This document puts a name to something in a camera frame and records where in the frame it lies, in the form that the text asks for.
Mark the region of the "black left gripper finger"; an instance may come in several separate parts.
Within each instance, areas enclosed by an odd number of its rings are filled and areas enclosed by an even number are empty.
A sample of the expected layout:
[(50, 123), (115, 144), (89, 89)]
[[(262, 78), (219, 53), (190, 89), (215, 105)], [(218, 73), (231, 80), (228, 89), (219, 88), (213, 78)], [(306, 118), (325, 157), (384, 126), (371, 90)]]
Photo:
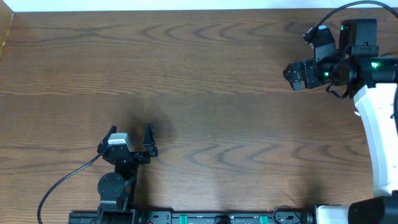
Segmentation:
[(112, 134), (116, 133), (117, 127), (112, 125), (106, 136), (103, 138), (103, 140), (98, 144), (97, 147), (97, 153), (98, 154), (105, 154), (109, 148), (110, 144), (108, 143), (109, 138), (111, 137)]
[(143, 139), (143, 146), (145, 149), (155, 149), (155, 141), (154, 141), (154, 134), (155, 131), (153, 130), (153, 127), (150, 123), (147, 124), (146, 130), (144, 133), (144, 139)]

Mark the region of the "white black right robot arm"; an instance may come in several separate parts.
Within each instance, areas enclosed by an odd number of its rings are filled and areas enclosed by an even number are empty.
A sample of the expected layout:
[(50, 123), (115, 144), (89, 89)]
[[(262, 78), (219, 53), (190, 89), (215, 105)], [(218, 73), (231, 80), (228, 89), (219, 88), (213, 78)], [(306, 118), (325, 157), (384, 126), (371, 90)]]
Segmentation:
[(345, 86), (363, 122), (373, 169), (373, 197), (343, 205), (315, 205), (301, 223), (397, 223), (397, 59), (379, 55), (377, 21), (341, 23), (335, 41), (326, 26), (311, 28), (305, 41), (314, 56), (288, 64), (284, 78), (293, 90)]

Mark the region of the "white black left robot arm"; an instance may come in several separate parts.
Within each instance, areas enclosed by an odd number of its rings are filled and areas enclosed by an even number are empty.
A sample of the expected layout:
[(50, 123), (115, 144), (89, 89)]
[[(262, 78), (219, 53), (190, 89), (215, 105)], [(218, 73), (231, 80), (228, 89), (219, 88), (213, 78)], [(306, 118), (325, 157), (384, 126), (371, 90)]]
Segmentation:
[(97, 223), (148, 222), (147, 213), (134, 207), (134, 194), (139, 166), (150, 163), (152, 157), (158, 156), (154, 133), (151, 124), (147, 124), (143, 151), (133, 151), (128, 133), (117, 132), (115, 126), (99, 143), (97, 153), (114, 166), (114, 171), (102, 176), (98, 182), (100, 205)]

